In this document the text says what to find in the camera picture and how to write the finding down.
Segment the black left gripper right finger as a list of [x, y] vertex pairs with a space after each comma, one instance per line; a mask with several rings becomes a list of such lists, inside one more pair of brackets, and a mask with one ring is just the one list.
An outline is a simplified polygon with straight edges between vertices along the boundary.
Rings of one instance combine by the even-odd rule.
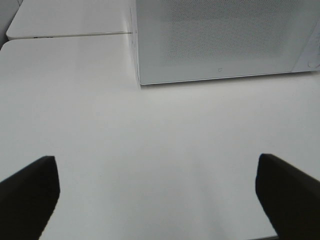
[[280, 240], [320, 238], [320, 182], [269, 153], [259, 156], [255, 193]]

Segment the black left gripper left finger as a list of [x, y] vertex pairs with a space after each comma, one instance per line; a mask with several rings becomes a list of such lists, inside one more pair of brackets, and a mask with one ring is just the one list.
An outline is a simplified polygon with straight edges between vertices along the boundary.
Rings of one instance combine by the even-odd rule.
[[38, 240], [60, 197], [56, 158], [43, 156], [0, 183], [0, 238]]

